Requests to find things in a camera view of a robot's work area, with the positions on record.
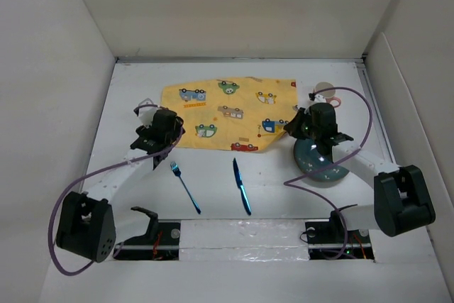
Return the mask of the yellow vehicle print cloth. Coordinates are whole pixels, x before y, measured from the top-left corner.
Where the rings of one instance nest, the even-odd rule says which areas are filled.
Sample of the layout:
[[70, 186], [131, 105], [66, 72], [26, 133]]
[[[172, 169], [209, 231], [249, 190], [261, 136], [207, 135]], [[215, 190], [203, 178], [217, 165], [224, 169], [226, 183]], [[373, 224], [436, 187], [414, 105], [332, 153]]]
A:
[[296, 114], [293, 79], [230, 77], [167, 86], [161, 104], [184, 121], [181, 148], [260, 152]]

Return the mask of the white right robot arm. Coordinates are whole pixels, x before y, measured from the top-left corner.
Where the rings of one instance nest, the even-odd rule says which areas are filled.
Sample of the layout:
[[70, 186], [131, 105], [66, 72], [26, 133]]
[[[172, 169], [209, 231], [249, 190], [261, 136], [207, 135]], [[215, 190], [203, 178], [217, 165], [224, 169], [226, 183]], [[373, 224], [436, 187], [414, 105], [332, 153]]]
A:
[[432, 224], [436, 212], [422, 171], [415, 165], [400, 166], [362, 148], [338, 130], [332, 105], [316, 103], [300, 108], [284, 130], [297, 141], [311, 140], [317, 153], [329, 161], [307, 175], [341, 166], [373, 189], [371, 229], [389, 237]]

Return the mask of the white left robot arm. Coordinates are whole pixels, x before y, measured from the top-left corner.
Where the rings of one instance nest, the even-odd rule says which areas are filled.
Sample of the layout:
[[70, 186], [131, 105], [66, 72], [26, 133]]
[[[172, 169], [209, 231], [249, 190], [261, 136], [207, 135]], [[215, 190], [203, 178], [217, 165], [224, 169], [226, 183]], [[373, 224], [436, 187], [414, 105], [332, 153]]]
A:
[[73, 181], [58, 199], [51, 213], [54, 219], [60, 211], [57, 231], [53, 231], [53, 221], [48, 231], [54, 264], [57, 264], [55, 247], [93, 263], [104, 261], [116, 242], [114, 197], [133, 189], [155, 170], [184, 134], [183, 119], [170, 109], [143, 104], [134, 112], [141, 125], [135, 130], [138, 137], [126, 157]]

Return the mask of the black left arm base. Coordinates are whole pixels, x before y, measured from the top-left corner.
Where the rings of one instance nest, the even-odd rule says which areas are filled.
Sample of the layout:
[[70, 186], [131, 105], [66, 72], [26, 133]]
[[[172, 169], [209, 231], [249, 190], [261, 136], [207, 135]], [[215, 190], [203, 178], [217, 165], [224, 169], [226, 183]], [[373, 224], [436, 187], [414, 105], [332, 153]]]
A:
[[132, 235], [118, 243], [113, 251], [115, 260], [179, 260], [181, 221], [160, 220], [154, 211], [133, 206], [131, 211], [140, 212], [148, 218], [148, 225], [142, 234]]

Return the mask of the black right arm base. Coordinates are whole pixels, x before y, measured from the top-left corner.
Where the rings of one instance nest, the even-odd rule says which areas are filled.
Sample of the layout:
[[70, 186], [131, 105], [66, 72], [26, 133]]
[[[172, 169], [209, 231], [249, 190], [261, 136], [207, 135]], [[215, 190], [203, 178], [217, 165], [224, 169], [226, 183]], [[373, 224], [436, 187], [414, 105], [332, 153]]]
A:
[[309, 220], [305, 230], [299, 235], [301, 242], [307, 244], [310, 260], [329, 260], [338, 255], [344, 247], [339, 260], [374, 260], [369, 231], [357, 229], [347, 232], [344, 243], [344, 229], [341, 219], [334, 211], [328, 219]]

